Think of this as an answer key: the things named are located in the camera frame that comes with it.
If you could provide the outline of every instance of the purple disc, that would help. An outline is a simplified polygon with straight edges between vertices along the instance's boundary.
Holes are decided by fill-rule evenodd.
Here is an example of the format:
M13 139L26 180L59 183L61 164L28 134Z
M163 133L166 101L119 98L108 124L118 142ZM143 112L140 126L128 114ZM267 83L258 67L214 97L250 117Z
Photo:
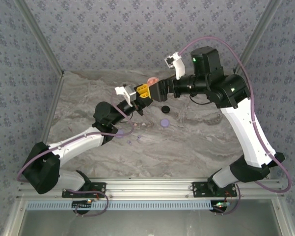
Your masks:
M162 126L162 127L166 128L166 127L169 126L169 124L170 124L170 122L169 122L168 119L162 119L162 120L161 120L161 126Z
M119 129L116 134L124 134L122 129Z

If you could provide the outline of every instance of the gray marble table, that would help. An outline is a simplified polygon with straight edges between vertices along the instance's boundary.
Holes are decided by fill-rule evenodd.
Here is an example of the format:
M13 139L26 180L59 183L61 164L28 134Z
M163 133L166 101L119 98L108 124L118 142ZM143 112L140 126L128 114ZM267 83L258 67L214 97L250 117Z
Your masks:
M109 102L114 87L170 74L169 70L66 72L48 143L86 130L94 122L96 105ZM194 100L207 101L204 95ZM169 114L161 112L163 105L170 107ZM169 127L161 127L163 118L170 121ZM81 170L89 177L208 177L242 155L231 125L214 104L199 106L187 96L170 96L166 102L153 102L142 117L135 113L132 121L136 127L131 135L88 150L63 168ZM127 123L117 127L130 129Z

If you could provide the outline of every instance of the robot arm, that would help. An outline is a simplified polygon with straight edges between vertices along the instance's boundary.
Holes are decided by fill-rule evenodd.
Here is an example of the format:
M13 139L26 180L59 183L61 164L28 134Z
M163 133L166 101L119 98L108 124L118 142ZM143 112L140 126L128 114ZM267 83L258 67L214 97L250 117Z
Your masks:
M117 107L128 116L135 111L143 115L145 107L153 100L166 101L168 93L172 93L175 98L184 94L192 97L205 94L227 117L243 149L242 157L208 178L209 189L218 196L220 192L224 192L224 187L236 181L250 182L263 179L275 163L267 156L253 130L250 94L244 79L235 74L224 75L218 51L214 48L196 49L191 52L191 57L194 75L185 75L180 56L169 56L165 61L169 67L176 69L175 78L161 80L152 86L143 84L135 88L126 85L118 87L117 94L124 95L125 100ZM53 188L79 190L87 181L80 172L70 173L60 170L60 167L82 152L109 142L112 136L98 132L116 134L118 130L114 125L124 118L107 102L100 102L96 106L93 117L95 123L81 134L49 146L42 142L34 146L25 164L38 154L52 150L23 171L23 175L38 193L43 194ZM284 155L275 152L266 140L257 119L255 122L270 152L282 162Z

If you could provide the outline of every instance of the patterned wallpaper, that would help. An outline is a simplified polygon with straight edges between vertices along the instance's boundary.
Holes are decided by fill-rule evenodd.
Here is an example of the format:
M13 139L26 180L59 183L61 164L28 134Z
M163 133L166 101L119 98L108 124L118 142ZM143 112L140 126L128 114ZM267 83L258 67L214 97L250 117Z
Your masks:
M0 0L0 235L16 173L40 138L57 80L13 0Z
M61 67L88 70L166 68L165 56L205 35L227 40L239 54L268 0L26 2ZM218 48L224 66L236 65L223 46L210 45ZM185 57L191 66L189 54Z
M293 178L287 202L295 220L295 0L278 8L248 69L260 123L273 147L286 154L283 164ZM276 175L284 177L279 169Z

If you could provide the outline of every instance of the black puck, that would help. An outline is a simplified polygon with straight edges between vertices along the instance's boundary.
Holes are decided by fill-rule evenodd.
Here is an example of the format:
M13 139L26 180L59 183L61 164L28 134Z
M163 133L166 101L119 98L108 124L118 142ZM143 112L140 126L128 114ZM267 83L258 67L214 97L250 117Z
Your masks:
M163 106L163 107L161 108L161 111L162 111L163 113L167 114L167 113L170 112L170 108L169 108L168 106Z

